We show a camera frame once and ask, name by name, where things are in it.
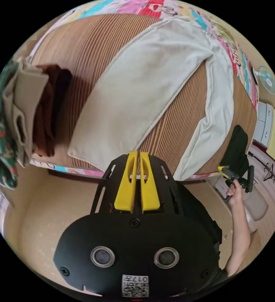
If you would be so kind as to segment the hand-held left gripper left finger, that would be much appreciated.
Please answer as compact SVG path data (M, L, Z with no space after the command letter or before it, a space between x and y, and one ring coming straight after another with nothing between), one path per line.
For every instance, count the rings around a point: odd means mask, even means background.
M114 202L116 210L121 212L132 212L134 209L137 167L137 151L131 151L128 155L122 179Z

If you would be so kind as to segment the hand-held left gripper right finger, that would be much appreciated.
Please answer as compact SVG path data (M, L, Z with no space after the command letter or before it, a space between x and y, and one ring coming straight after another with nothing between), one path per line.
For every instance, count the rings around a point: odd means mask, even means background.
M160 201L147 152L140 152L140 180L142 211L157 211L160 208Z

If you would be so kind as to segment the person's right hand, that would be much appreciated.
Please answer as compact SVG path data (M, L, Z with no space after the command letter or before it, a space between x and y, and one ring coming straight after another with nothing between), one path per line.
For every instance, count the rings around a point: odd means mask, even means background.
M226 196L228 197L228 204L230 206L234 204L241 204L243 201L242 188L237 180L233 181L233 184L228 188Z

